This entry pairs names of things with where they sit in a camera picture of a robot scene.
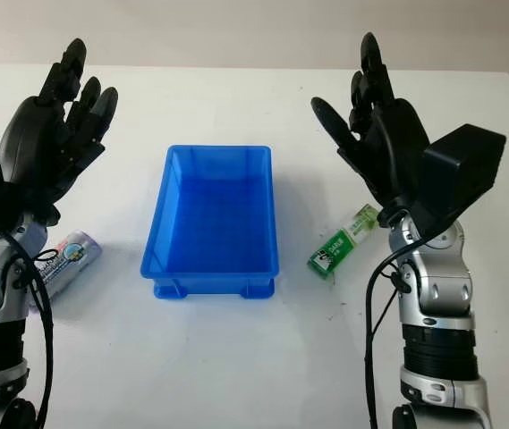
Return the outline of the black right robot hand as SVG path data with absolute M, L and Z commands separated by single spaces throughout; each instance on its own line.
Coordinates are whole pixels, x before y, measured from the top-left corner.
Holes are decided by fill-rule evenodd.
M 361 41 L 361 68 L 352 76 L 350 99 L 348 119 L 320 97 L 313 97 L 310 105 L 336 143 L 337 154 L 382 206 L 378 220 L 387 227 L 404 216 L 416 198 L 420 158 L 429 140 L 413 106 L 394 96 L 371 32 Z

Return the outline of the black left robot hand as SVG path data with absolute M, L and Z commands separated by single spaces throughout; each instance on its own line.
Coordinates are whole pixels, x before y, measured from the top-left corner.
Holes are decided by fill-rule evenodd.
M 116 88 L 103 90 L 95 77 L 81 84 L 86 54 L 74 39 L 39 94 L 20 104 L 0 143 L 4 180 L 20 192 L 23 210 L 47 226 L 61 217 L 55 203 L 104 152 L 118 102 Z

